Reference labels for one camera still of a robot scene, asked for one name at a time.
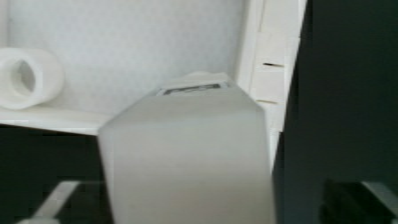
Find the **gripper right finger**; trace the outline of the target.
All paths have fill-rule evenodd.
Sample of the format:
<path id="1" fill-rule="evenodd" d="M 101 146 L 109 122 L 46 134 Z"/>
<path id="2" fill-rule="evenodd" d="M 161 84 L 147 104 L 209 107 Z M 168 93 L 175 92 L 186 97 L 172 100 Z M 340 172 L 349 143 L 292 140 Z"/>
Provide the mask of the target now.
<path id="1" fill-rule="evenodd" d="M 324 181 L 321 224 L 398 224 L 398 195 L 381 182 Z"/>

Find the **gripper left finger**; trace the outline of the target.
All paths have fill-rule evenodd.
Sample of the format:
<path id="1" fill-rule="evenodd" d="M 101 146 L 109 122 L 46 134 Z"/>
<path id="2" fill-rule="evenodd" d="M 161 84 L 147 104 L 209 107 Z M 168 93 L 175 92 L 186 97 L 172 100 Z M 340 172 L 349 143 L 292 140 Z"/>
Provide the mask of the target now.
<path id="1" fill-rule="evenodd" d="M 60 224 L 56 214 L 70 198 L 79 181 L 62 181 L 44 199 L 33 215 L 14 224 Z"/>

